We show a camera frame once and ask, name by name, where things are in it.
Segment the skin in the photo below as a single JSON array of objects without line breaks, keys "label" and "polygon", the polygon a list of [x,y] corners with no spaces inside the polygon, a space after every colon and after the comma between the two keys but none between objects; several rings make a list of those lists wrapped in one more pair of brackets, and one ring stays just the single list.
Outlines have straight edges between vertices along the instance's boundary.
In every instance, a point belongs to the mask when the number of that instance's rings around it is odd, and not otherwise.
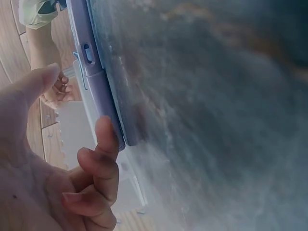
[{"label": "skin", "polygon": [[57,80],[57,64],[32,71],[0,92],[0,230],[111,231],[119,172],[111,121],[96,124],[95,150],[80,149],[80,167],[52,167],[29,147],[27,114]]},{"label": "skin", "polygon": [[[31,70],[47,67],[57,63],[61,68],[61,57],[59,50],[51,37],[51,23],[37,29],[26,28]],[[54,86],[40,96],[41,100],[49,107],[56,109],[62,102],[74,99],[73,87],[68,85],[68,78],[61,71]]]}]

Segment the floor plank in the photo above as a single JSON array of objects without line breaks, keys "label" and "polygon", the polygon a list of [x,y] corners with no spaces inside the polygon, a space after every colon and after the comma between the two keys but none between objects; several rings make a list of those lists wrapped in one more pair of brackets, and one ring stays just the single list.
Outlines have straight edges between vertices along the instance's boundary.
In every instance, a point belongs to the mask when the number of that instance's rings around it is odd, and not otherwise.
[{"label": "floor plank", "polygon": [[8,76],[6,75],[2,64],[0,63],[0,90],[8,86],[10,83],[11,82]]},{"label": "floor plank", "polygon": [[18,34],[21,35],[26,32],[26,27],[19,22],[19,14],[18,14],[19,0],[11,0],[11,5],[12,5],[12,10],[13,10]]},{"label": "floor plank", "polygon": [[9,0],[0,1],[0,60],[11,82],[30,71]]},{"label": "floor plank", "polygon": [[56,123],[56,112],[52,108],[42,103],[42,101],[40,102],[40,114],[42,128],[46,128]]},{"label": "floor plank", "polygon": [[59,123],[42,130],[45,159],[52,166],[67,169],[64,164],[64,153],[61,152],[61,136]]},{"label": "floor plank", "polygon": [[25,50],[27,59],[28,59],[29,63],[31,63],[31,59],[30,59],[30,48],[29,48],[29,41],[28,41],[27,33],[23,33],[23,34],[20,35],[19,37],[20,37],[21,44],[23,45],[23,48],[24,48],[24,50]]},{"label": "floor plank", "polygon": [[39,100],[36,100],[29,110],[27,138],[32,151],[35,152],[37,155],[39,155],[41,158],[45,159],[43,140],[42,140],[42,130],[40,127]]},{"label": "floor plank", "polygon": [[59,15],[52,21],[51,34],[60,52],[62,69],[71,67],[75,60],[75,44],[67,10],[59,11]]},{"label": "floor plank", "polygon": [[115,216],[118,223],[114,231],[155,231],[148,215],[138,214],[136,210]]}]

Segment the plastic latch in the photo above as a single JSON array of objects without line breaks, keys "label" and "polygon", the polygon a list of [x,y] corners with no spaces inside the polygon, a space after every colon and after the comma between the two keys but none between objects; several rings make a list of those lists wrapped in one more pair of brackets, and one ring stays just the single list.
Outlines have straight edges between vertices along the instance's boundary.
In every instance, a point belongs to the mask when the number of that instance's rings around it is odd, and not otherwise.
[{"label": "plastic latch", "polygon": [[88,45],[88,44],[85,44],[85,45],[83,46],[83,49],[85,50],[87,62],[88,62],[89,64],[91,64],[91,63],[93,62],[93,58],[92,58],[91,49],[90,49],[89,45]]},{"label": "plastic latch", "polygon": [[83,69],[82,69],[82,66],[81,66],[79,54],[78,54],[78,52],[73,52],[73,55],[78,59],[80,72],[81,72],[81,75],[82,75],[83,88],[85,90],[88,90],[88,87],[86,86],[86,82],[85,82],[85,79],[84,79],[84,73],[83,73]]}]

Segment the lavender plastic case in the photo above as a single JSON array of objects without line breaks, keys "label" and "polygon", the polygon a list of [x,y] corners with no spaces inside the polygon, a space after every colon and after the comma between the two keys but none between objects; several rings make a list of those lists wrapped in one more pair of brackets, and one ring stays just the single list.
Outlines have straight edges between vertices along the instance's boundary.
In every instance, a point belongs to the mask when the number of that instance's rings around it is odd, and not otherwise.
[{"label": "lavender plastic case", "polygon": [[106,71],[102,67],[90,22],[86,0],[67,0],[67,9],[74,36],[75,47],[84,82],[88,83],[96,109],[100,115],[109,116],[119,139],[120,151],[125,148],[115,104]]}]

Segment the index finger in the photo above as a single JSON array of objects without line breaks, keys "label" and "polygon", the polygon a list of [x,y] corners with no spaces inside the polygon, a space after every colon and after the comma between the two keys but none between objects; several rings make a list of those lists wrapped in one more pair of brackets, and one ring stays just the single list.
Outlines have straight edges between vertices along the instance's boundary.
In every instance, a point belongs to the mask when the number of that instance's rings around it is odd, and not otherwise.
[{"label": "index finger", "polygon": [[119,140],[111,119],[107,116],[99,118],[95,125],[95,133],[97,139],[95,151],[116,160],[119,153]]}]

